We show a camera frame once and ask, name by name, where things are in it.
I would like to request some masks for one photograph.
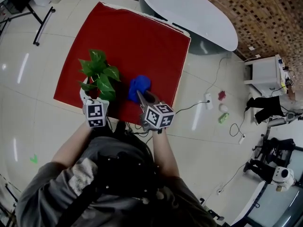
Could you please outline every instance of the green tape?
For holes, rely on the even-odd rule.
[[[30,159],[30,161],[31,161],[32,163],[35,163],[35,164],[38,163],[38,157],[37,157],[36,154],[34,154],[34,158],[30,157],[29,159]]]

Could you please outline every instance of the gray shirt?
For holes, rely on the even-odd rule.
[[[121,151],[142,157],[142,152],[134,146],[114,138],[98,137],[89,144],[73,167],[65,169],[54,162],[45,164],[18,201],[18,226],[56,226],[62,213],[94,180],[98,170],[94,162],[98,161],[98,157],[114,157]],[[135,198],[101,195],[79,216],[73,226],[216,226],[181,178],[170,177],[164,180],[165,187],[161,189],[164,199],[160,200],[160,204],[167,206],[165,211],[160,213],[153,210]]]

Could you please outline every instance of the white floor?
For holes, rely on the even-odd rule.
[[[140,10],[134,0],[62,0],[53,5],[53,13],[39,40],[32,45],[39,24],[30,16],[12,20],[0,43],[0,173],[21,191],[35,176],[39,167],[49,162],[56,150],[84,121],[82,110],[53,99],[57,81],[69,49],[89,12],[99,2]],[[33,6],[41,17],[49,8]],[[28,60],[21,76],[22,62]],[[229,135],[233,123],[240,124],[250,89],[243,84],[244,63],[233,53],[209,56],[189,54],[177,94],[175,110],[187,108],[209,90],[214,108],[195,106],[180,112],[168,129],[181,177],[194,194],[207,200],[207,205],[220,212],[216,190],[224,185],[252,154],[266,125],[256,126],[246,114],[241,128],[246,139],[239,145],[241,134]],[[223,124],[218,93],[225,90],[223,103],[230,116]],[[30,161],[37,155],[38,163]]]

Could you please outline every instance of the green object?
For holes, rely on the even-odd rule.
[[[114,101],[116,92],[111,85],[110,79],[120,81],[119,70],[115,66],[110,66],[106,61],[106,55],[100,50],[89,50],[91,61],[80,60],[82,70],[87,77],[91,77],[92,83],[80,82],[81,88],[88,92],[98,88],[101,93],[99,97],[103,100]]]
[[[228,119],[229,113],[223,113],[222,116],[219,118],[219,123],[224,123],[225,120]]]
[[[34,158],[30,157],[29,159],[30,159],[31,162],[33,162],[33,163],[35,163],[35,164],[38,163],[38,157],[37,157],[36,154],[34,154]]]

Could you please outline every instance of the red tablecloth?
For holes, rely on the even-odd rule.
[[[54,99],[82,108],[78,59],[90,60],[89,49],[103,50],[122,77],[115,85],[117,100],[108,116],[139,124],[139,105],[127,100],[130,80],[138,75],[151,79],[151,92],[172,105],[185,62],[190,38],[165,24],[99,2],[79,31],[64,63]]]

